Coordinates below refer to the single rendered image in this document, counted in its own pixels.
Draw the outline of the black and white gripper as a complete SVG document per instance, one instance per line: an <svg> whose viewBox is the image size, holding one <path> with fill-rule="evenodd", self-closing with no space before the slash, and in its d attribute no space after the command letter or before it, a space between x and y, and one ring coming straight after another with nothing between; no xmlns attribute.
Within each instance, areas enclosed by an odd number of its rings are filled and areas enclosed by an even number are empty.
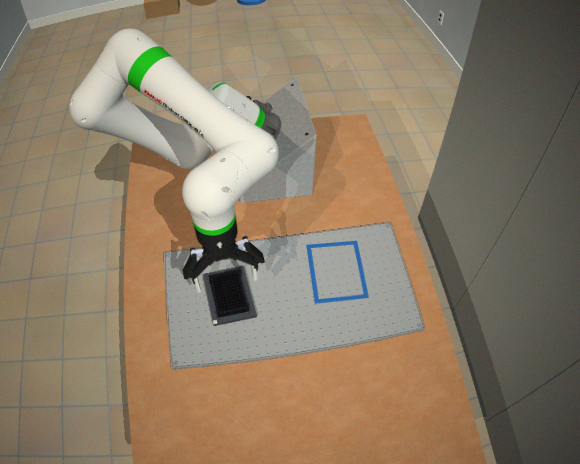
<svg viewBox="0 0 580 464"><path fill-rule="evenodd" d="M233 260L240 260L242 262L252 265L253 277L254 281L256 281L257 280L256 271L258 271L258 263L265 262L264 256L259 249L257 249L251 242L249 242L247 236L244 236L242 239L243 240L241 241L235 240L230 246L219 250L211 250L205 247L202 247L202 249L199 250L195 250L194 247L190 248L191 254L183 268L184 279L192 278L193 284L196 284L199 293L201 292L201 289L198 281L198 276L206 269L206 267L208 265L209 266L212 265L214 261L226 260L228 258L231 258ZM246 249L246 251L249 254L241 249L238 249L238 247L243 248L243 250ZM199 259L201 255L203 256Z"/></svg>

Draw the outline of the blue tape outline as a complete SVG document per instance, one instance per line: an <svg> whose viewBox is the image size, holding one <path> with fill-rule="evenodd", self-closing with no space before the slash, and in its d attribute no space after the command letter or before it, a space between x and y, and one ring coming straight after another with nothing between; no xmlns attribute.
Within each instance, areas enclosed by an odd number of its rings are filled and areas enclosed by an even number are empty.
<svg viewBox="0 0 580 464"><path fill-rule="evenodd" d="M362 283L362 288L363 288L363 293L364 294L363 295L354 295L354 296L345 296L345 297L335 297L335 298L319 299L319 297L318 297L318 291L317 291L317 284L316 284L316 277L315 277L315 271L314 271L314 264L313 264L313 258L312 258L311 248L330 247L330 246L342 246L342 245L354 245L354 249L355 249L355 253L356 253L356 258L357 258L357 263L358 263L358 268L359 268L359 273L360 273L360 278L361 278L361 283ZM361 262L361 257L360 257L360 252L359 252L359 248L358 248L357 241L322 243L322 244L310 244L310 245L306 245L306 247L307 247L307 254L308 254L308 261L309 261L309 268L310 268L310 274L311 274L311 281L312 281L312 288L313 288L313 295L314 295L314 302L315 302L315 304L316 303L326 303L326 302L336 302L336 301L345 301L345 300L354 300L354 299L369 298L368 291L367 291L367 286L366 286L366 281L365 281L365 276L364 276L364 271L363 271L363 266L362 266L362 262Z"/></svg>

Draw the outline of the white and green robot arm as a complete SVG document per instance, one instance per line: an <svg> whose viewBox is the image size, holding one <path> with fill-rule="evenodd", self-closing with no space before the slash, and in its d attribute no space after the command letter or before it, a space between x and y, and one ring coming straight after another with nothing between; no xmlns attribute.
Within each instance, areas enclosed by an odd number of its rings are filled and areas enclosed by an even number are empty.
<svg viewBox="0 0 580 464"><path fill-rule="evenodd" d="M128 85L183 124L124 98ZM235 203L277 164L281 120L271 110L270 103L252 101L224 82L207 90L149 36L131 28L109 39L69 103L77 126L125 139L179 168L193 169L182 196L197 240L213 250L234 242ZM216 154L207 159L213 150Z"/></svg>

